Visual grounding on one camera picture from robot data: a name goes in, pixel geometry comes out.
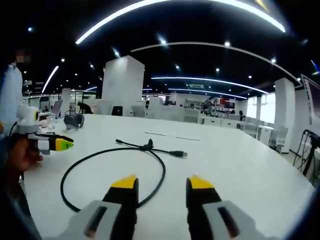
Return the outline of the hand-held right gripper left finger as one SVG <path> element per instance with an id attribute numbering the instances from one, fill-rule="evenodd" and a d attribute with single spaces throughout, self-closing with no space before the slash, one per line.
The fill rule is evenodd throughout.
<path id="1" fill-rule="evenodd" d="M 115 181 L 96 202 L 84 229 L 91 240 L 131 240 L 137 223 L 139 179 L 129 175 Z"/>

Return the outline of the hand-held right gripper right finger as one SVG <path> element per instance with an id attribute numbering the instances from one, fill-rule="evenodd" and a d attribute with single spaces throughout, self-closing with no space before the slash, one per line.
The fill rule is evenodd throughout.
<path id="1" fill-rule="evenodd" d="M 186 180 L 187 223 L 193 240 L 255 240 L 256 223 L 214 185 L 192 175 Z"/>

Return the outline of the person's left hand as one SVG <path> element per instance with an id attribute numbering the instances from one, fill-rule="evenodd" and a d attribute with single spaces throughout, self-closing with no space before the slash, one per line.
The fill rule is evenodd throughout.
<path id="1" fill-rule="evenodd" d="M 18 173 L 24 173 L 42 160 L 38 141 L 24 136 L 17 140 L 9 153 L 9 164 Z"/>

